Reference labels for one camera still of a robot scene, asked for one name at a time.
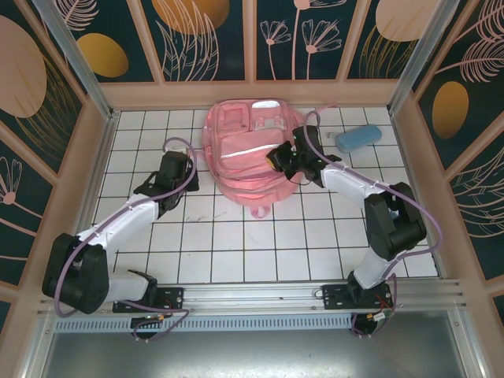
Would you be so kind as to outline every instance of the reflective strip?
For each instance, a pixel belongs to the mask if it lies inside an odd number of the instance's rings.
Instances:
[[[221,158],[233,158],[234,156],[250,154],[251,152],[265,150],[267,148],[277,148],[278,146],[279,146],[279,144],[269,144],[267,146],[260,146],[260,147],[251,148],[250,150],[233,152],[232,154],[227,154],[227,155],[221,155],[220,157]]]

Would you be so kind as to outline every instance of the decorative wallpaper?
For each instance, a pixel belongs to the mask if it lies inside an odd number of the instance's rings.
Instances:
[[[142,0],[166,81],[245,80],[242,0]]]
[[[58,172],[82,104],[13,0],[0,2],[0,122]]]
[[[504,274],[504,132],[451,180],[487,280]]]
[[[18,285],[52,186],[0,141],[0,281]]]
[[[100,83],[153,81],[126,0],[54,0],[54,5]]]
[[[458,3],[458,6],[453,14],[453,16],[450,18],[448,21],[447,27],[444,29],[443,35],[441,35],[441,38],[439,39],[437,45],[435,46],[434,50],[432,51],[431,55],[428,57],[428,60],[425,62],[425,65],[423,69],[421,70],[420,74],[417,77],[417,80],[415,80],[415,83],[413,84],[413,92],[417,91],[418,86],[421,84],[422,80],[425,77],[425,74],[431,67],[432,60],[434,59],[435,56],[437,56],[439,50],[441,50],[441,47],[447,40],[447,36],[450,34],[451,29],[457,22],[457,19],[460,17],[460,13],[462,13],[462,10],[464,10],[465,6],[467,5],[468,0],[460,0]]]
[[[257,80],[333,80],[357,0],[258,0]]]
[[[504,110],[504,4],[482,0],[419,105],[448,168]]]
[[[398,79],[439,0],[372,0],[348,79]]]
[[[0,301],[0,335],[2,334],[4,324],[6,323],[9,309],[10,309],[10,303]]]

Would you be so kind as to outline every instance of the ventilation slot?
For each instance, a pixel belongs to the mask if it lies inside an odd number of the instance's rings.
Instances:
[[[178,318],[168,318],[163,323],[145,324],[139,332],[164,331]],[[131,318],[108,317],[91,319],[61,319],[56,333],[111,333],[132,332]],[[350,328],[350,314],[278,315],[249,317],[188,317],[174,332],[226,332],[226,331],[281,331],[302,329]]]

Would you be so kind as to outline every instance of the backpack pocket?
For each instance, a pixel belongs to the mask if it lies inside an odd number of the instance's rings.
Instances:
[[[217,134],[221,137],[241,134],[250,130],[249,110],[246,104],[233,103],[219,108]]]
[[[246,134],[224,137],[220,144],[220,162],[226,169],[244,170],[264,166],[271,167],[266,155],[284,142],[284,133],[278,128],[270,128]]]

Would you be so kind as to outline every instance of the blue pencil case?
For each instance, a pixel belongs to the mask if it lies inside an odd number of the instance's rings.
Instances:
[[[351,132],[339,134],[335,138],[336,147],[344,154],[378,142],[381,139],[381,130],[375,124],[368,124],[356,128]]]

